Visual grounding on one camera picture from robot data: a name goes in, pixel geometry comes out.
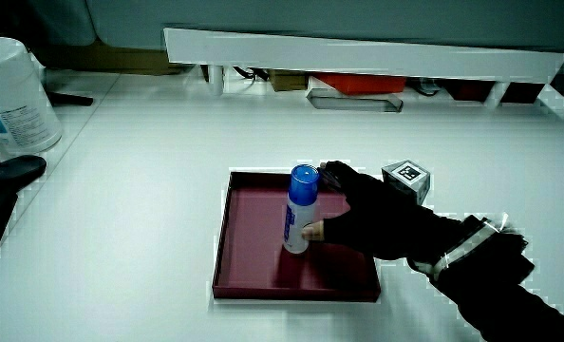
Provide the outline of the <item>person's right hand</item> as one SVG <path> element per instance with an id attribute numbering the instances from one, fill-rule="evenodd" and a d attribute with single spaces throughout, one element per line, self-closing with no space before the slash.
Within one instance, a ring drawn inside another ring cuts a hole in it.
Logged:
<path id="1" fill-rule="evenodd" d="M 461 238 L 460 221 L 415 204 L 387 182 L 341 161 L 328 161 L 319 170 L 334 179 L 349 210 L 306 225 L 306 240 L 344 245 L 383 260 L 405 257 L 434 264 Z"/>

